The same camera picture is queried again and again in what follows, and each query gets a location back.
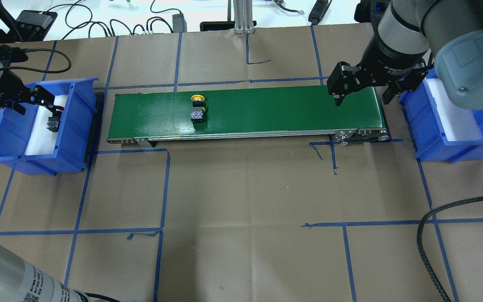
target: white foam insert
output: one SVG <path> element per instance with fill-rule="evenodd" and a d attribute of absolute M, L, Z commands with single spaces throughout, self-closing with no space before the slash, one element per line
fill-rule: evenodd
<path fill-rule="evenodd" d="M 482 132 L 478 128 L 472 110 L 454 105 L 438 78 L 427 78 L 426 81 L 437 104 L 437 111 L 447 139 L 449 141 L 481 140 Z"/>
<path fill-rule="evenodd" d="M 55 96 L 55 101 L 53 102 L 56 106 L 65 107 L 68 99 L 68 94 L 62 94 L 60 96 Z M 48 123 L 48 118 L 52 116 L 52 113 L 39 106 L 36 112 L 35 122 L 31 130 L 31 137 L 29 138 L 29 143 L 25 148 L 25 155 L 43 155 L 51 154 L 55 149 L 55 141 L 57 140 L 58 132 L 51 132 L 46 128 L 46 123 Z"/>

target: blue tape line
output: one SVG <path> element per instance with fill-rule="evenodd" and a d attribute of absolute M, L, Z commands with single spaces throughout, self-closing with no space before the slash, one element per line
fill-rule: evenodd
<path fill-rule="evenodd" d="M 205 85 L 224 85 L 224 84 L 238 84 L 249 82 L 249 80 L 239 80 L 239 81 L 221 81 L 221 82 L 201 82 L 201 83 L 182 83 L 178 86 L 205 86 Z"/>
<path fill-rule="evenodd" d="M 329 136 L 329 146 L 331 148 L 331 160 L 333 161 L 333 174 L 337 175 L 337 160 L 335 158 L 335 146 L 332 136 Z"/>
<path fill-rule="evenodd" d="M 306 223 L 301 227 L 343 227 L 343 226 L 396 226 L 396 225 L 417 225 L 420 220 L 390 220 L 390 221 L 352 221 L 352 222 L 318 222 L 316 224 Z"/>
<path fill-rule="evenodd" d="M 176 53 L 176 69 L 174 70 L 174 88 L 173 92 L 177 91 L 178 86 L 178 71 L 180 70 L 180 50 L 182 49 L 182 33 L 178 35 L 178 50 Z"/>
<path fill-rule="evenodd" d="M 165 212 L 167 211 L 167 191 L 169 190 L 169 174 L 171 171 L 171 155 L 167 151 L 167 163 L 165 164 L 165 182 L 163 185 L 163 206 L 161 207 L 161 224 L 160 227 L 165 226 Z"/>
<path fill-rule="evenodd" d="M 320 80 L 319 76 L 313 77 L 293 77 L 293 78 L 265 78 L 262 80 L 249 80 L 250 83 L 266 83 L 266 82 L 290 82 L 290 81 L 310 81 Z"/>
<path fill-rule="evenodd" d="M 426 194 L 426 198 L 428 200 L 428 206 L 431 208 L 431 195 L 430 191 L 428 190 L 428 182 L 426 181 L 426 176 L 424 175 L 424 169 L 422 168 L 422 163 L 420 162 L 420 159 L 416 159 L 416 164 L 418 166 L 418 171 L 420 172 L 420 178 L 422 179 L 422 185 L 424 186 L 424 193 Z"/>
<path fill-rule="evenodd" d="M 74 231 L 71 229 L 59 231 L 7 231 L 0 232 L 0 236 L 23 236 L 23 235 L 70 235 Z"/>
<path fill-rule="evenodd" d="M 438 224 L 461 224 L 483 222 L 483 218 L 461 218 L 461 219 L 438 219 Z"/>
<path fill-rule="evenodd" d="M 5 206 L 5 201 L 6 197 L 8 195 L 8 190 L 10 189 L 10 184 L 12 183 L 12 178 L 14 177 L 14 169 L 11 170 L 10 175 L 8 176 L 8 181 L 7 181 L 7 186 L 5 188 L 5 193 L 3 194 L 3 198 L 1 199 L 1 204 L 0 204 L 0 218 L 1 218 L 1 213 L 3 212 L 3 207 Z"/>
<path fill-rule="evenodd" d="M 322 156 L 320 155 L 320 152 L 318 151 L 318 149 L 316 148 L 316 145 L 315 143 L 310 143 L 309 146 L 311 146 L 312 149 L 314 149 L 316 151 L 316 154 L 318 154 L 318 157 L 320 157 L 320 160 L 324 160 L 322 158 Z"/>
<path fill-rule="evenodd" d="M 111 62 L 109 63 L 109 71 L 107 72 L 106 85 L 104 87 L 104 97 L 102 98 L 100 108 L 96 113 L 96 116 L 98 117 L 98 119 L 96 121 L 96 131 L 94 132 L 94 138 L 92 140 L 93 141 L 92 151 L 97 151 L 98 146 L 100 145 L 100 131 L 101 131 L 102 119 L 104 115 L 104 106 L 106 103 L 109 83 L 111 82 L 111 73 L 113 72 L 113 64 L 115 63 L 115 56 L 117 55 L 118 46 L 119 46 L 119 36 L 116 36 L 115 43 L 113 45 L 113 53 L 111 54 Z"/>
<path fill-rule="evenodd" d="M 123 150 L 106 150 L 106 151 L 97 151 L 93 152 L 93 154 L 117 154 L 117 153 L 142 153 L 142 152 L 164 152 L 167 149 L 158 148 L 158 149 L 123 149 Z"/>
<path fill-rule="evenodd" d="M 119 46 L 119 36 L 115 37 L 115 45 L 113 46 L 111 63 L 109 63 L 109 71 L 107 72 L 106 88 L 109 87 L 109 81 L 111 81 L 111 72 L 113 71 L 113 63 L 115 63 L 115 54 L 117 53 L 117 46 Z"/>
<path fill-rule="evenodd" d="M 100 143 L 100 125 L 102 121 L 102 115 L 104 112 L 104 105 L 107 97 L 107 88 L 109 87 L 109 82 L 111 81 L 111 73 L 113 72 L 113 64 L 115 63 L 115 55 L 117 54 L 117 46 L 119 45 L 119 36 L 115 37 L 115 44 L 113 46 L 113 54 L 111 55 L 111 62 L 109 63 L 109 71 L 107 73 L 107 79 L 106 79 L 106 85 L 104 88 L 104 99 L 102 100 L 102 104 L 100 105 L 100 110 L 98 110 L 98 124 L 96 127 L 96 132 L 94 134 L 94 145 L 93 145 L 93 150 L 96 151 L 98 150 L 98 145 Z M 92 162 L 94 159 L 94 153 L 90 155 L 88 165 L 87 165 L 87 175 L 85 177 L 85 183 L 83 184 L 83 193 L 81 195 L 81 200 L 79 201 L 79 210 L 77 212 L 77 218 L 75 219 L 75 227 L 74 227 L 74 233 L 72 237 L 72 245 L 70 247 L 70 255 L 68 257 L 68 263 L 67 263 L 67 270 L 65 272 L 65 281 L 64 284 L 68 285 L 68 279 L 70 277 L 70 270 L 72 268 L 72 260 L 73 260 L 73 252 L 75 250 L 75 241 L 77 239 L 78 235 L 78 230 L 79 230 L 79 222 L 81 221 L 81 215 L 83 211 L 83 204 L 85 202 L 85 196 L 87 193 L 87 187 L 88 187 L 88 179 L 91 175 L 91 168 L 92 168 Z"/>
<path fill-rule="evenodd" d="M 357 302 L 357 294 L 355 294 L 355 283 L 353 279 L 353 267 L 351 266 L 351 255 L 349 254 L 349 242 L 348 242 L 348 231 L 346 227 L 343 226 L 343 237 L 344 237 L 344 249 L 345 249 L 345 260 L 348 265 L 348 275 L 349 275 L 349 287 L 351 289 L 351 300 Z"/>
<path fill-rule="evenodd" d="M 262 62 L 255 62 L 255 63 L 249 63 L 249 33 L 246 33 L 245 34 L 245 62 L 248 65 L 252 65 L 252 64 L 267 63 L 267 62 L 270 62 L 270 61 L 271 60 L 266 60 L 266 61 L 262 61 Z"/>
<path fill-rule="evenodd" d="M 438 224 L 467 224 L 483 222 L 483 218 L 458 218 L 458 219 L 437 219 Z M 342 226 L 397 226 L 397 225 L 418 225 L 420 220 L 389 220 L 389 221 L 351 221 L 351 222 L 318 222 L 315 224 L 306 223 L 301 227 L 342 227 Z M 426 224 L 433 224 L 433 220 L 426 221 Z"/>
<path fill-rule="evenodd" d="M 143 233 L 143 232 L 160 232 L 159 227 L 142 227 L 142 228 L 107 228 L 107 229 L 80 229 L 78 234 L 117 234 L 117 233 Z"/>
<path fill-rule="evenodd" d="M 158 302 L 158 290 L 159 290 L 159 269 L 161 264 L 161 251 L 163 247 L 163 232 L 159 233 L 158 241 L 158 254 L 156 255 L 156 274 L 154 278 L 154 302 Z"/>
<path fill-rule="evenodd" d="M 167 211 L 167 192 L 169 191 L 169 174 L 171 171 L 171 155 L 167 152 L 167 163 L 165 165 L 165 182 L 163 185 L 163 206 L 161 208 L 161 230 L 165 226 L 165 212 Z M 161 266 L 161 251 L 163 249 L 163 232 L 159 234 L 158 253 L 156 256 L 156 276 L 154 279 L 154 302 L 158 301 L 159 290 L 159 269 Z"/>
<path fill-rule="evenodd" d="M 322 77 L 322 64 L 320 63 L 320 53 L 318 52 L 318 43 L 316 43 L 316 35 L 314 34 L 314 26 L 310 26 L 312 34 L 312 43 L 314 44 L 314 52 L 316 53 L 316 63 L 318 63 L 318 74 Z M 324 84 L 324 80 L 320 79 L 320 85 Z"/>
<path fill-rule="evenodd" d="M 444 247 L 443 236 L 441 235 L 441 230 L 439 229 L 439 224 L 437 223 L 437 217 L 435 215 L 433 221 L 435 227 L 435 234 L 437 235 L 437 241 L 439 242 L 439 248 L 441 248 L 441 254 L 443 255 L 444 267 L 447 270 L 450 289 L 452 291 L 452 295 L 454 296 L 454 301 L 460 302 L 460 299 L 458 298 L 458 291 L 456 290 L 456 285 L 454 284 L 454 277 L 452 277 L 452 271 L 450 270 L 450 264 L 448 263 L 447 250 Z"/>
<path fill-rule="evenodd" d="M 117 90 L 117 89 L 135 89 L 135 88 L 157 88 L 157 87 L 173 87 L 174 84 L 153 84 L 153 85 L 133 85 L 133 86 L 115 86 L 108 87 L 107 90 Z"/>
<path fill-rule="evenodd" d="M 53 41 L 52 50 L 55 50 L 55 47 L 56 46 L 57 46 L 57 41 Z M 49 59 L 48 59 L 48 64 L 46 65 L 46 70 L 49 70 L 49 65 L 52 63 L 53 54 L 54 54 L 54 52 L 50 52 L 50 54 L 49 54 Z M 48 76 L 47 73 L 44 73 L 44 75 L 42 75 L 42 80 L 43 81 L 46 80 L 46 76 Z"/>
<path fill-rule="evenodd" d="M 5 231 L 0 232 L 0 236 L 20 236 L 20 235 L 71 235 L 77 234 L 117 234 L 117 233 L 142 233 L 142 232 L 158 232 L 158 227 L 146 228 L 109 228 L 109 229 L 73 229 L 55 230 L 55 231 Z"/>
<path fill-rule="evenodd" d="M 88 179 L 91 175 L 93 157 L 94 157 L 94 155 L 91 155 L 90 158 L 89 158 L 89 161 L 88 161 L 87 176 L 85 177 L 85 183 L 83 184 L 83 193 L 81 195 L 81 200 L 79 201 L 79 209 L 77 211 L 77 218 L 75 219 L 75 227 L 74 227 L 74 232 L 73 232 L 73 237 L 72 237 L 72 245 L 70 247 L 70 255 L 68 256 L 67 271 L 65 272 L 65 281 L 64 281 L 65 285 L 68 285 L 68 279 L 70 277 L 70 270 L 72 268 L 73 252 L 75 250 L 75 241 L 77 240 L 79 222 L 81 222 L 81 215 L 82 215 L 82 212 L 83 212 L 83 204 L 85 203 L 85 196 L 86 196 L 87 187 L 88 187 Z"/>

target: blue plastic bin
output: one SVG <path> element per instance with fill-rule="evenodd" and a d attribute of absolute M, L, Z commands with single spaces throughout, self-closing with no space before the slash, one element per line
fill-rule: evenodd
<path fill-rule="evenodd" d="M 60 172 L 80 172 L 84 163 L 91 129 L 92 116 L 96 113 L 96 96 L 92 82 L 98 78 L 44 81 L 27 84 L 33 88 L 39 84 L 54 95 L 68 94 L 65 110 L 53 153 L 25 155 L 38 106 L 22 104 L 25 115 L 14 110 L 0 111 L 0 163 L 25 174 L 55 175 Z"/>
<path fill-rule="evenodd" d="M 437 78 L 431 70 L 427 78 Z M 446 138 L 437 104 L 424 80 L 413 92 L 400 96 L 405 107 L 410 130 L 415 140 L 415 156 L 421 161 L 450 161 L 483 159 L 483 139 L 449 141 Z M 483 110 L 472 111 L 483 138 Z"/>

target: metal bracket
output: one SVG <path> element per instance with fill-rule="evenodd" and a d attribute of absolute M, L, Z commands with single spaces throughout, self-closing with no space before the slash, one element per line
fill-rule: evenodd
<path fill-rule="evenodd" d="M 350 143 L 364 143 L 368 141 L 386 141 L 390 138 L 387 129 L 351 129 L 339 130 L 333 136 L 333 142 L 347 146 Z"/>
<path fill-rule="evenodd" d="M 152 149 L 153 146 L 150 144 L 148 139 L 146 138 L 134 138 L 134 141 L 142 148 L 142 149 Z"/>
<path fill-rule="evenodd" d="M 254 33 L 253 0 L 234 0 L 234 32 Z"/>

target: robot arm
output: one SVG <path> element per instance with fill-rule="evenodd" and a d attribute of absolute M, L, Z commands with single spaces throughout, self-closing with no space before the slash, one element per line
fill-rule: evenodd
<path fill-rule="evenodd" d="M 483 1 L 392 0 L 359 64 L 339 62 L 327 81 L 341 105 L 347 94 L 388 86 L 384 103 L 414 90 L 427 74 L 427 50 L 450 100 L 483 109 Z"/>
<path fill-rule="evenodd" d="M 59 119 L 63 109 L 54 105 L 55 96 L 39 85 L 32 89 L 27 88 L 21 79 L 8 68 L 10 63 L 27 61 L 26 53 L 29 51 L 31 50 L 6 45 L 0 46 L 0 108 L 13 109 L 24 115 L 25 107 L 20 103 L 41 105 L 51 111 L 51 121 Z M 57 132 L 59 129 L 53 127 L 53 124 L 53 122 L 48 123 L 48 129 Z"/>

